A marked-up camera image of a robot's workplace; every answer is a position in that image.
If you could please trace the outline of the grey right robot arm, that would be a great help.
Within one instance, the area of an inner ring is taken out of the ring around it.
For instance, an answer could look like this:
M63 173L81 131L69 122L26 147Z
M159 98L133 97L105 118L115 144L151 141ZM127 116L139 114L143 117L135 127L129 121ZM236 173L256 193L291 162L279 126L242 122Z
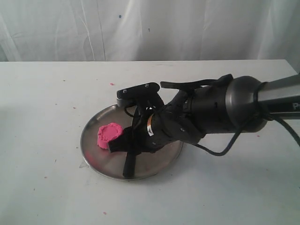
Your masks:
M257 132L272 120L300 140L287 124L300 117L298 75L272 82L231 74L195 82L151 82L119 90L117 100L124 110L135 107L132 125L108 143L111 153L127 154L125 178L133 178L140 153L154 153L175 141L200 147L207 134L233 134L223 151L209 151L214 156L225 155L241 133Z

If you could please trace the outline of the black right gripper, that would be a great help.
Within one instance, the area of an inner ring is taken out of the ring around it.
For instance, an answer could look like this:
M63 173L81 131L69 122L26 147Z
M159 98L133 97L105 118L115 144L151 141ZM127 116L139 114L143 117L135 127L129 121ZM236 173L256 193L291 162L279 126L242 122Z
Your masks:
M110 153L126 152L123 177L135 176L136 155L141 152L155 153L169 143L181 141L197 144L204 137L185 112L190 102L187 93L178 93L160 109L152 109L140 118L134 118L132 127L127 127L116 139L108 143Z

